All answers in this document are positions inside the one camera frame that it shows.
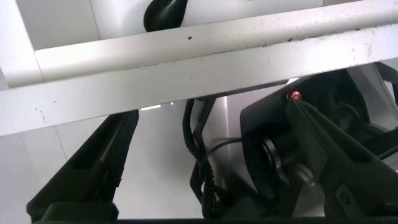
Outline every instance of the black machine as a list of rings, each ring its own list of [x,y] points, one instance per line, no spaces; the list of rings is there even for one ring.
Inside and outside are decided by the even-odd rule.
[[[146,30],[179,27],[187,2],[153,1]],[[28,203],[32,222],[397,223],[398,174],[381,159],[398,151],[398,73],[382,63],[301,78],[243,109],[241,138],[206,149],[202,132],[218,97],[286,82],[187,101],[183,135],[197,160],[189,184],[204,220],[117,220],[113,197],[139,120],[135,110],[109,116]],[[192,131],[194,103],[201,111]],[[234,175],[222,188],[208,159],[234,142],[242,142],[252,184]],[[321,189],[325,217],[299,218],[300,194],[309,184]]]

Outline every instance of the white surface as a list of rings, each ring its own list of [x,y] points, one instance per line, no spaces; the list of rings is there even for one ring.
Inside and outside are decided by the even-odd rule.
[[[395,58],[396,39],[387,25],[0,91],[0,135]]]
[[[59,80],[248,49],[264,44],[281,43],[289,39],[304,39],[384,25],[398,21],[398,4],[395,4],[397,2],[398,0],[351,2],[304,11],[162,30],[38,50],[36,56],[44,78],[47,81]],[[226,14],[215,19],[225,18]]]
[[[65,162],[54,127],[0,137],[0,223],[30,223],[26,204]]]
[[[91,0],[101,39],[146,33],[144,13],[152,0]],[[182,27],[322,6],[322,0],[189,0]]]
[[[35,50],[99,40],[90,0],[17,0]]]
[[[10,87],[43,82],[15,0],[0,1],[0,68]]]

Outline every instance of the red led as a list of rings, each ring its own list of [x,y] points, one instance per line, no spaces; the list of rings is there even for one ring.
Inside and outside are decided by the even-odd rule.
[[[296,100],[301,100],[301,92],[299,91],[293,91],[290,96],[290,99],[296,99]]]

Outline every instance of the black knob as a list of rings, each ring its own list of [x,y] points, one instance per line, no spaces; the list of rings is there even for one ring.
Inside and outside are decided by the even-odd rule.
[[[181,26],[188,0],[153,0],[145,14],[147,32],[173,29]]]

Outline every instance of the black plastic part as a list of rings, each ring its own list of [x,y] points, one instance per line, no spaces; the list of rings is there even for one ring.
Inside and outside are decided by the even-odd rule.
[[[398,174],[393,169],[310,104],[289,100],[286,113],[333,215],[398,215],[392,213],[398,205]]]
[[[376,67],[379,70],[380,76],[384,81],[391,82],[392,89],[394,90],[394,98],[398,105],[398,72],[390,66],[381,62],[376,62]]]
[[[57,202],[111,203],[121,180],[138,118],[137,110],[106,118],[27,204],[32,221],[41,220],[51,204]]]
[[[180,27],[187,3],[188,0],[153,0],[144,14],[145,30],[152,32]]]

